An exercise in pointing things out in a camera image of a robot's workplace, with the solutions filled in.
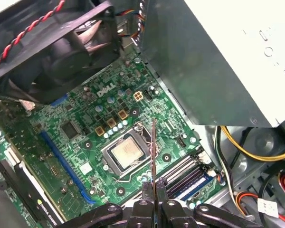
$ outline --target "blue ram slot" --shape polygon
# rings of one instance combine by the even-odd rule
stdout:
[[[51,138],[49,137],[48,133],[45,132],[45,131],[41,131],[40,136],[44,139],[46,144],[52,150],[52,152],[54,153],[56,158],[59,160],[60,164],[65,169],[65,171],[71,176],[73,182],[79,188],[79,191],[82,194],[82,196],[85,198],[85,200],[88,201],[89,203],[94,203],[94,201],[89,199],[88,194],[86,193],[86,188],[84,187],[84,185],[82,184],[80,179],[77,177],[77,175],[75,174],[75,172],[73,171],[71,166],[67,163],[67,161],[63,157],[63,155],[60,152],[60,150],[56,147],[54,142],[51,140]]]
[[[205,187],[208,183],[213,180],[213,177],[210,177],[207,174],[204,174],[201,178],[195,180],[186,190],[179,193],[176,200],[186,201],[188,198],[193,196],[196,192],[198,192],[201,188]]]
[[[62,102],[64,102],[65,100],[67,100],[67,94],[65,94],[63,97],[57,99],[56,101],[54,101],[53,103],[51,103],[51,106],[56,106],[61,104]]]

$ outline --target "chip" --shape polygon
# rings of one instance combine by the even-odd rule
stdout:
[[[138,126],[142,132],[134,130]],[[123,132],[101,149],[103,161],[115,175],[122,178],[150,159],[150,148],[146,143],[150,140],[150,133],[141,122],[137,122],[133,128]]]
[[[132,137],[116,145],[111,152],[123,169],[132,165],[144,155]]]
[[[63,124],[61,126],[61,129],[69,140],[76,138],[80,133],[72,121],[69,121]]]
[[[97,127],[95,129],[95,132],[98,136],[102,136],[105,133],[105,131],[103,130],[103,128],[101,126]]]
[[[109,125],[110,128],[113,128],[117,125],[113,118],[109,119],[106,123]]]
[[[125,118],[128,117],[128,114],[127,114],[127,112],[126,112],[124,109],[121,110],[121,111],[118,113],[118,115],[119,115],[119,117],[120,117],[122,120],[124,120]]]
[[[72,107],[72,105],[70,105],[70,104],[68,104],[68,105],[66,106],[66,110],[67,110],[67,111],[70,111],[72,108],[73,108],[73,107]]]

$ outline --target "pci express slot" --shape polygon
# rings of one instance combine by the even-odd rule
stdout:
[[[81,195],[85,198],[85,200],[88,203],[94,204],[95,202],[90,200],[88,198],[88,194],[86,192],[86,188],[83,185],[83,183],[80,181],[80,179],[78,178],[78,176],[75,174],[75,172],[73,171],[73,169],[71,168],[71,166],[67,163],[67,161],[65,160],[64,156],[62,155],[61,151],[56,147],[56,145],[54,144],[54,142],[51,140],[51,138],[49,137],[48,133],[45,131],[41,131],[40,132],[40,136],[44,139],[44,141],[46,142],[46,144],[49,146],[49,148],[52,150],[53,154],[55,155],[55,157],[59,160],[60,164],[62,165],[62,167],[64,168],[64,170],[70,175],[70,177],[72,178],[73,182],[75,183],[75,185],[79,188],[79,191],[81,193]]]
[[[186,190],[196,180],[199,180],[204,175],[204,171],[200,166],[196,166],[184,173],[184,176],[180,180],[175,180],[167,187],[168,197],[170,199],[176,198],[182,191]]]
[[[170,167],[166,168],[168,171],[164,173],[159,173],[158,178],[155,180],[156,182],[159,180],[159,177],[166,178],[168,183],[172,183],[176,179],[178,179],[180,176],[182,176],[187,170],[190,170],[191,168],[195,167],[197,165],[196,161],[191,155],[188,155],[187,157],[184,157],[183,159],[180,159],[177,164],[172,164]],[[133,199],[141,199],[142,198],[142,191],[138,191],[135,193],[130,199],[127,199],[126,202],[122,202],[121,205],[124,207],[128,201],[131,201]]]
[[[47,218],[36,208],[35,202],[29,198],[28,194],[23,190],[21,181],[16,176],[14,170],[10,167],[6,160],[0,161],[0,173],[4,177],[8,185],[13,189],[18,198],[23,203],[24,207],[28,210],[32,218],[40,223],[42,227],[48,227]]]

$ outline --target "capacitor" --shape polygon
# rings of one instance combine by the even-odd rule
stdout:
[[[108,165],[104,165],[103,169],[104,169],[104,171],[108,171],[109,170],[109,166]]]
[[[140,58],[136,57],[136,58],[134,59],[134,63],[139,64],[140,62],[141,62],[141,59],[140,59]]]
[[[124,96],[124,90],[119,89],[119,90],[117,91],[117,94],[118,94],[119,96]]]
[[[87,92],[86,95],[87,95],[88,97],[93,97],[93,96],[94,96],[94,94],[91,93],[91,92]]]
[[[195,208],[195,203],[190,203],[189,204],[189,209],[193,210]]]
[[[187,139],[188,138],[188,135],[186,133],[181,133],[180,136],[183,139]]]
[[[61,187],[60,189],[62,194],[66,194],[67,193],[67,188],[66,187]]]
[[[115,99],[114,97],[108,97],[107,100],[106,100],[109,104],[113,104],[115,102]]]
[[[74,182],[73,182],[73,180],[69,180],[69,181],[67,182],[67,184],[70,185],[70,186],[72,186],[72,185],[74,184]]]
[[[103,110],[103,107],[101,105],[97,105],[95,107],[95,111],[97,111],[98,113],[101,112]]]
[[[151,85],[151,86],[149,86],[149,90],[150,90],[150,91],[154,91],[154,90],[155,90],[155,87]]]
[[[147,182],[148,179],[146,177],[142,177],[141,182]]]

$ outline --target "ram slot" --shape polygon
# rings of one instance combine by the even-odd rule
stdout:
[[[182,176],[188,169],[191,169],[193,166],[196,165],[196,162],[193,160],[192,156],[187,156],[181,159],[177,164],[171,165],[168,167],[166,172],[163,174],[159,173],[159,177],[166,178],[168,183],[175,181],[177,178]],[[134,199],[141,199],[142,198],[142,191],[135,193],[131,198],[129,198],[126,202],[122,203],[122,207],[126,207],[127,202],[134,200]]]
[[[203,177],[203,175],[204,171],[201,170],[200,166],[194,167],[190,171],[187,171],[184,176],[174,181],[174,183],[171,183],[171,187],[167,188],[169,198],[176,198],[179,194],[184,192],[192,183]]]

